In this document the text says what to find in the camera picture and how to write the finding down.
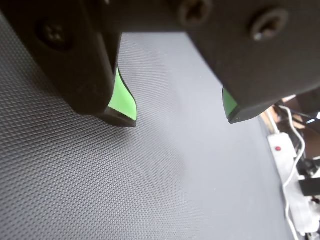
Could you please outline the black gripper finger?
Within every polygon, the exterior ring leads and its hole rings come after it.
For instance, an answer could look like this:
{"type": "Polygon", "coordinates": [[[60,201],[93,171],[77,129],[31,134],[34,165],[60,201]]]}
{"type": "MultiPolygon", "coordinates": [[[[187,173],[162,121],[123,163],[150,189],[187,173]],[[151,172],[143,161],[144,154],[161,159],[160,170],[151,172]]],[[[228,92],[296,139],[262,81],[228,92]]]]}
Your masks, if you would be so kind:
{"type": "Polygon", "coordinates": [[[119,33],[103,22],[103,0],[3,0],[1,13],[77,114],[135,127],[136,101],[118,66],[119,33]]]}
{"type": "Polygon", "coordinates": [[[231,124],[320,85],[317,0],[181,0],[178,19],[235,101],[231,124]]]}

